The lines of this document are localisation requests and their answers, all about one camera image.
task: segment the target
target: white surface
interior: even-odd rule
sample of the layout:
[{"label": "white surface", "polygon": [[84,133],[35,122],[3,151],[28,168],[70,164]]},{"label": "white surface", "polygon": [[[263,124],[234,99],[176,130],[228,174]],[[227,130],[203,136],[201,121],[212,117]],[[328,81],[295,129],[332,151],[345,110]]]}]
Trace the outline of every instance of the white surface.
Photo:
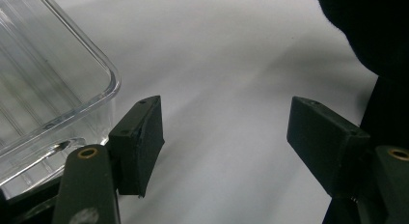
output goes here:
[{"label": "white surface", "polygon": [[166,144],[123,223],[320,223],[330,198],[286,142],[292,96],[354,124],[375,76],[315,0],[57,0],[123,77],[117,120],[161,95]]}]

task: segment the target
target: gray surface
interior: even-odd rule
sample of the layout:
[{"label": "gray surface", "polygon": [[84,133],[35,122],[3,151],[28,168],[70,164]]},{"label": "gray surface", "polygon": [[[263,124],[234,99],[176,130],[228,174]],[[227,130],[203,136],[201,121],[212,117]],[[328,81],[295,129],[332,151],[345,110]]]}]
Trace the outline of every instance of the gray surface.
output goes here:
[{"label": "gray surface", "polygon": [[123,77],[117,120],[161,95],[166,144],[123,223],[320,223],[286,142],[292,96],[358,124],[375,82],[315,0],[57,0]]}]

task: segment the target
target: clear plastic container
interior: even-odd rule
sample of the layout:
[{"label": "clear plastic container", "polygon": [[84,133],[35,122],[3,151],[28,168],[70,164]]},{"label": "clear plastic container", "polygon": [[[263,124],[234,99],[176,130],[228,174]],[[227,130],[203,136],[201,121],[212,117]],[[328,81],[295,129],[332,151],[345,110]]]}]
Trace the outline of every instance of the clear plastic container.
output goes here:
[{"label": "clear plastic container", "polygon": [[53,0],[0,0],[0,187],[11,198],[103,144],[117,71]]}]

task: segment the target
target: black object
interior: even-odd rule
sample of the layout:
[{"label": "black object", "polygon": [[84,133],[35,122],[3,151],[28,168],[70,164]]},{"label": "black object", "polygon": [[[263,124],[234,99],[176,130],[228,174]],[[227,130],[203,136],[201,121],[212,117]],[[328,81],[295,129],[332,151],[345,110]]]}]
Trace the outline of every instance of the black object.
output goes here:
[{"label": "black object", "polygon": [[120,223],[116,190],[145,196],[164,144],[160,97],[138,101],[106,146],[73,151],[62,177],[6,200],[0,223]]},{"label": "black object", "polygon": [[323,223],[409,220],[409,90],[379,78],[361,127],[293,98],[287,140],[333,198]]}]

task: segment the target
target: black cloth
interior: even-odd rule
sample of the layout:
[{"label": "black cloth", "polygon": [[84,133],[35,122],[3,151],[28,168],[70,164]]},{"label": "black cloth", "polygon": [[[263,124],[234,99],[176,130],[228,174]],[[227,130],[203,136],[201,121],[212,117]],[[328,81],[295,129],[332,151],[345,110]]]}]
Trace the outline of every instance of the black cloth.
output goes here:
[{"label": "black cloth", "polygon": [[369,70],[409,86],[409,0],[318,0]]}]

